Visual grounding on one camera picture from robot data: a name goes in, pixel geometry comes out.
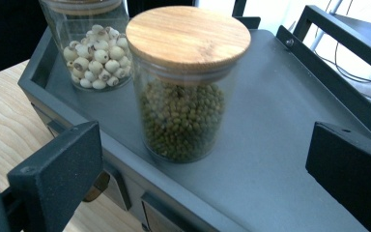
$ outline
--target seed jar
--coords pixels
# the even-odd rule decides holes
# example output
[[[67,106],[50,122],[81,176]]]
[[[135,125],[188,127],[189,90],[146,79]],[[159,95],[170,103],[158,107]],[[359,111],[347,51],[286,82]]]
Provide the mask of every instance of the seed jar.
[[[40,0],[75,87],[106,91],[131,79],[122,0]]]
[[[164,7],[127,28],[144,143],[158,158],[190,162],[213,148],[249,31],[231,16]]]

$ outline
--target white wall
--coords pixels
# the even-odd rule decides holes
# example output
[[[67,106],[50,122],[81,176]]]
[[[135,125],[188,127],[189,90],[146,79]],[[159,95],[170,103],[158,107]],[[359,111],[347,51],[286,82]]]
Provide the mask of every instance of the white wall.
[[[196,0],[197,6],[231,15],[234,0]],[[260,29],[274,34],[280,25],[289,28],[298,21],[305,5],[316,5],[321,9],[328,6],[329,0],[247,0],[244,16],[260,16]],[[331,9],[338,0],[332,0]],[[338,13],[345,15],[351,0],[344,0]],[[371,0],[354,0],[349,16],[371,22]]]
[[[215,10],[231,15],[234,0],[197,0],[200,8]],[[300,16],[305,4],[324,8],[328,0],[247,0],[244,16],[260,16],[260,29],[266,29],[274,34],[280,25],[289,28]]]

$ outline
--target black metal frame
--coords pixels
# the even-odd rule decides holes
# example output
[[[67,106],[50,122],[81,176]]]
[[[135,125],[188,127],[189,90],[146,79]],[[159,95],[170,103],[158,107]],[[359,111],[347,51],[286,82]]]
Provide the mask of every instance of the black metal frame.
[[[280,27],[276,35],[371,131],[371,102],[302,43],[312,23],[370,65],[371,41],[315,6],[305,7],[293,34]],[[371,139],[348,129],[317,122],[306,169],[371,231]]]
[[[371,131],[371,102],[304,44],[300,43],[312,23],[321,27],[327,34],[365,59],[369,64],[371,64],[370,41],[364,40],[352,28],[315,6],[305,7],[293,34],[284,32],[280,28],[279,36],[277,35],[277,38],[283,43],[292,41],[292,45],[287,48]]]

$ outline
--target gray tray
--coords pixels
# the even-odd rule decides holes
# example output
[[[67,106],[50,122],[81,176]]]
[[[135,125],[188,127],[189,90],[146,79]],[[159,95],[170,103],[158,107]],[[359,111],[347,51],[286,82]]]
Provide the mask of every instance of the gray tray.
[[[48,31],[19,85],[61,125],[98,120],[106,161],[145,191],[163,191],[215,229],[366,231],[307,173],[305,162],[316,121],[369,138],[371,131],[271,32],[253,30],[251,36],[217,143],[193,163],[148,154],[132,83],[104,93],[73,88]],[[131,203],[134,209],[141,204]]]

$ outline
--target wooden lid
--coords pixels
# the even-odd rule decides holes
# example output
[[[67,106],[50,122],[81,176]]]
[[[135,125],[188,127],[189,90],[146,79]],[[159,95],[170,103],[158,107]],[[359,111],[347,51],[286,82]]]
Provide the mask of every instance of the wooden lid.
[[[195,7],[163,7],[138,14],[126,29],[142,59],[176,70],[208,71],[236,62],[248,49],[249,31],[231,16]]]

